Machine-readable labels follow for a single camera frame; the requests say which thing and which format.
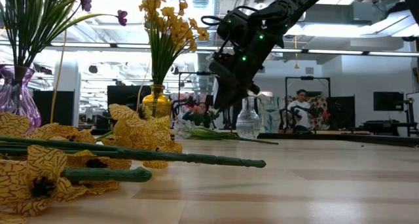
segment yellow glass vase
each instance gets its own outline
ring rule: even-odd
[[[156,119],[170,116],[172,103],[169,98],[163,95],[163,91],[163,85],[151,85],[151,95],[148,95],[143,99],[143,105],[151,110],[152,116]]]

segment robotic arm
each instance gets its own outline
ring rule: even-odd
[[[219,85],[214,108],[230,107],[247,97],[248,90],[259,93],[260,89],[253,83],[253,78],[258,70],[263,69],[264,60],[275,45],[284,47],[283,35],[318,1],[276,0],[261,10],[236,7],[223,19],[214,16],[201,18],[206,25],[218,26],[217,34],[225,41],[220,50],[213,54],[213,61],[209,65],[209,69],[217,75]],[[419,24],[419,0],[405,1]],[[254,13],[246,15],[240,9],[250,9]],[[205,22],[206,18],[218,22],[208,23]],[[229,41],[233,45],[234,55],[223,53],[223,47]]]

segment light wood tabletop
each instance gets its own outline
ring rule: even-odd
[[[147,183],[123,183],[103,196],[54,203],[29,224],[419,223],[419,150],[347,141],[278,142],[181,141],[185,153],[264,159],[267,166],[173,162],[153,170]]]

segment glass vase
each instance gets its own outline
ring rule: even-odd
[[[255,111],[255,98],[244,98],[242,100],[242,110],[236,122],[237,134],[241,138],[255,140],[260,130],[261,122]]]
[[[16,81],[14,68],[15,66],[12,65],[0,65],[0,74],[5,80],[0,90],[0,113],[9,112],[15,115],[27,116],[30,121],[29,130],[27,131],[29,133],[41,125],[41,114],[27,89],[27,84],[35,70],[28,67],[19,67],[23,69],[22,72],[25,74],[21,81]]]
[[[170,116],[171,102],[169,98],[163,95],[164,86],[154,84],[151,85],[151,95],[144,97],[143,105],[147,106],[154,118]]]

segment purple flower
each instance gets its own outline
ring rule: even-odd
[[[90,12],[92,8],[92,0],[80,0],[81,2],[81,9],[87,12]]]
[[[127,19],[125,18],[128,15],[128,12],[118,10],[118,22],[122,26],[126,26]]]

